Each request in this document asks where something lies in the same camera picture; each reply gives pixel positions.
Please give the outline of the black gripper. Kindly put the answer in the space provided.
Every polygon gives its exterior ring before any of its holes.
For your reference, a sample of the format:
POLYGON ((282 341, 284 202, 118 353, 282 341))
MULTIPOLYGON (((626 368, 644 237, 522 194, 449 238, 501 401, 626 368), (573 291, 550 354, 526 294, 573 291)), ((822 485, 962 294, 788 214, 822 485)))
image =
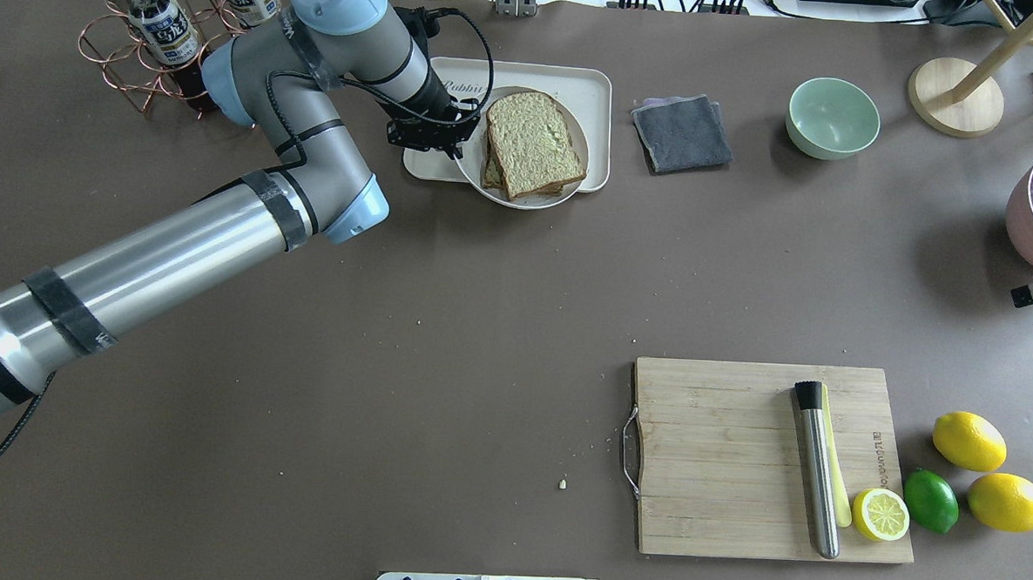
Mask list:
POLYGON ((462 144, 475 132, 481 120, 481 106, 476 98, 459 101, 450 97, 446 112, 453 114, 452 120, 425 118, 420 114, 415 119, 392 119, 388 142, 412 151, 440 151, 450 159, 462 159, 462 144))

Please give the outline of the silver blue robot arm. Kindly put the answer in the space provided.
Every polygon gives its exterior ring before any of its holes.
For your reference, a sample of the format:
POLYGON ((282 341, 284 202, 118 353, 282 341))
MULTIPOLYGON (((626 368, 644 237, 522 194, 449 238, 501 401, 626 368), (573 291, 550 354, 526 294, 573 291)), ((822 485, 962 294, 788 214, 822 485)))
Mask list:
POLYGON ((392 145, 460 158, 480 105, 449 95, 427 45, 449 14, 387 0, 289 0, 213 51, 202 67, 210 97, 236 124, 257 125, 279 164, 0 293, 0 414, 40 396, 60 367, 234 274, 315 235, 347 241, 388 216, 330 91, 373 95, 389 115, 392 145))

